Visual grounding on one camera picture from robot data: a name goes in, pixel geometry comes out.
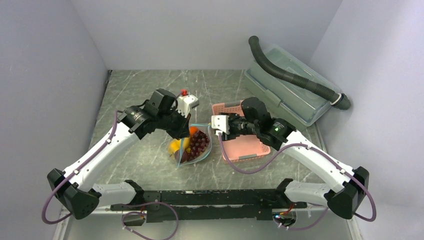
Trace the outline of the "orange fruit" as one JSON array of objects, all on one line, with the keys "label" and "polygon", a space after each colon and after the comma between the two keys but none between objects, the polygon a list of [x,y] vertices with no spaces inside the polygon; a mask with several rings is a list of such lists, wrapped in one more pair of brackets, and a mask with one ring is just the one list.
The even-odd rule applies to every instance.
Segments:
[{"label": "orange fruit", "polygon": [[190,136],[193,136],[199,129],[196,126],[189,127]]}]

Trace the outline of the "yellow bell pepper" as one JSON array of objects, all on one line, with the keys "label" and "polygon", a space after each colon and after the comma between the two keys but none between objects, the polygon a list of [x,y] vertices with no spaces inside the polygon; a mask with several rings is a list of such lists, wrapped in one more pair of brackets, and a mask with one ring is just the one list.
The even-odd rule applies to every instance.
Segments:
[{"label": "yellow bell pepper", "polygon": [[189,154],[191,152],[190,138],[173,139],[168,145],[168,154],[174,156],[176,159],[180,158],[183,153]]}]

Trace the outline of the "dark purple grape bunch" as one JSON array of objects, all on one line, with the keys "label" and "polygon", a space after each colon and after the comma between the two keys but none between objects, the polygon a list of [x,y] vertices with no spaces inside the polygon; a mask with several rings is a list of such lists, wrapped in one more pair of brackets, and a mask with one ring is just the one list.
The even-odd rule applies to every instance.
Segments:
[{"label": "dark purple grape bunch", "polygon": [[192,162],[198,159],[210,145],[210,138],[203,131],[198,130],[194,135],[190,137],[190,148],[191,152],[188,162]]}]

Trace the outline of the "clear zip top bag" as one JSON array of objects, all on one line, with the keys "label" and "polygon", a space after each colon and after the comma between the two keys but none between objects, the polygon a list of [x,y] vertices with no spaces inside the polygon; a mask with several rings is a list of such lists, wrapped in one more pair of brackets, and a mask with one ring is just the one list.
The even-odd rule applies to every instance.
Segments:
[{"label": "clear zip top bag", "polygon": [[212,151],[210,123],[192,124],[189,134],[189,137],[174,139],[168,144],[168,154],[177,168],[200,162]]}]

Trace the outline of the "dark red round fruit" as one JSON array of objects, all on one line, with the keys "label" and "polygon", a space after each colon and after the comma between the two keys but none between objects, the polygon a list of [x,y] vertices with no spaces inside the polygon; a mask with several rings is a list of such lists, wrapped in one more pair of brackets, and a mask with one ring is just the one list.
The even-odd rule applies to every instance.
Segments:
[{"label": "dark red round fruit", "polygon": [[190,159],[190,154],[187,153],[185,150],[183,150],[182,152],[180,150],[177,150],[174,153],[174,158],[177,164],[183,164]]}]

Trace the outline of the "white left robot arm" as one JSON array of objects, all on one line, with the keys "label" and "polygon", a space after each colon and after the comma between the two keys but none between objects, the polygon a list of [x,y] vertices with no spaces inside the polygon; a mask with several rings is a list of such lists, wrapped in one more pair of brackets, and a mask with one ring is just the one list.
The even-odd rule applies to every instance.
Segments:
[{"label": "white left robot arm", "polygon": [[174,95],[159,88],[142,104],[117,110],[111,129],[95,146],[64,170],[54,168],[48,173],[52,192],[42,208],[43,222],[54,224],[47,219],[47,208],[53,198],[77,220],[98,207],[123,205],[137,210],[145,205],[145,191],[133,180],[98,184],[97,179],[116,157],[155,130],[163,130],[177,140],[189,137],[191,111],[198,105],[199,99],[192,94],[182,91]]}]

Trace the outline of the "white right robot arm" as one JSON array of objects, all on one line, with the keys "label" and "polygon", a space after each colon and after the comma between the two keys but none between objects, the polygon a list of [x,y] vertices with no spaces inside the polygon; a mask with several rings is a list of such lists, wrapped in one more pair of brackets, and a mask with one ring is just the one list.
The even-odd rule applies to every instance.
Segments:
[{"label": "white right robot arm", "polygon": [[376,219],[376,204],[368,190],[370,173],[367,169],[362,166],[353,168],[328,155],[286,120],[272,117],[257,97],[243,100],[240,107],[243,115],[220,113],[211,117],[211,126],[227,162],[225,141],[255,136],[261,143],[276,150],[273,159],[285,153],[323,180],[322,184],[289,178],[283,180],[275,194],[280,207],[305,202],[327,207],[347,220],[358,217],[372,222]]}]

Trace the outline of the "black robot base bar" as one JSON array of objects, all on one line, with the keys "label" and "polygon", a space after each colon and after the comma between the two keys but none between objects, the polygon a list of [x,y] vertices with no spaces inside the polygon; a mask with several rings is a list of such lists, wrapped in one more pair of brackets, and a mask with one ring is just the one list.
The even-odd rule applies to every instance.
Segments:
[{"label": "black robot base bar", "polygon": [[146,190],[147,223],[179,220],[256,219],[270,221],[285,209],[305,209],[305,202],[290,203],[274,189]]}]

